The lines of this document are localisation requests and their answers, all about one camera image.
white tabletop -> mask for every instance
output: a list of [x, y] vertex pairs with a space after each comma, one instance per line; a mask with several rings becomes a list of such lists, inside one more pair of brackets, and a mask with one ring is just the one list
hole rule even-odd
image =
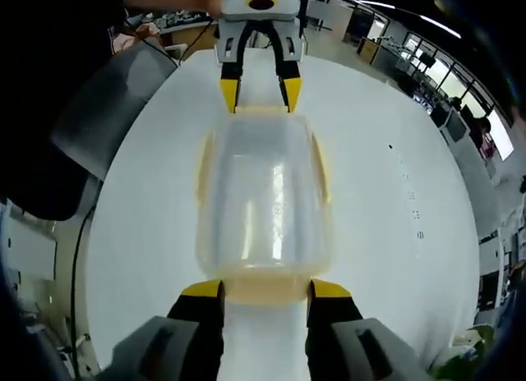
[[[241, 105], [282, 103], [273, 60], [271, 50], [247, 50]], [[399, 91], [314, 57], [301, 73], [296, 113], [321, 142], [333, 200], [336, 261], [321, 277], [349, 289], [365, 317], [429, 364], [472, 324], [478, 296], [477, 233], [459, 170], [426, 112]], [[115, 344], [205, 280], [194, 185], [204, 138], [227, 114], [219, 74], [211, 50], [193, 54], [146, 105], [109, 169], [86, 265], [103, 367]], [[304, 314], [294, 322], [304, 328]], [[293, 339], [301, 349], [304, 330]]]

person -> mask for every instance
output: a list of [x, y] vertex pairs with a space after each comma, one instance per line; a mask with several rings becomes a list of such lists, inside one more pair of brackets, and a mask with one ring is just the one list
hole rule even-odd
[[219, 16], [221, 0], [12, 1], [21, 9], [8, 16], [16, 25], [8, 38], [12, 57], [4, 61], [4, 75], [10, 75], [3, 98], [0, 197], [37, 218], [68, 219], [87, 172], [49, 137], [75, 93], [112, 58], [110, 27], [122, 26], [126, 7]]
[[459, 112], [462, 108], [462, 99], [458, 96], [454, 96], [450, 99], [450, 106]]
[[469, 137], [478, 149], [482, 147], [484, 135], [490, 133], [491, 123], [487, 117], [475, 118], [468, 106], [460, 109], [460, 116], [469, 127]]

plastic tub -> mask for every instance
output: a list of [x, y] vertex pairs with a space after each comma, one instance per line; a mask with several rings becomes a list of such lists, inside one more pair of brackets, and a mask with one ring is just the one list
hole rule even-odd
[[302, 300], [328, 269], [330, 197], [303, 118], [233, 114], [205, 143], [197, 192], [197, 257], [229, 300]]

black chair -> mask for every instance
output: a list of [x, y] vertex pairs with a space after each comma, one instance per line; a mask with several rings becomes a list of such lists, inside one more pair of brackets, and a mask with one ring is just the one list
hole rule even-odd
[[[148, 42], [161, 49], [156, 39]], [[53, 143], [103, 181], [133, 122], [175, 68], [144, 42], [118, 54], [70, 102], [53, 130]]]

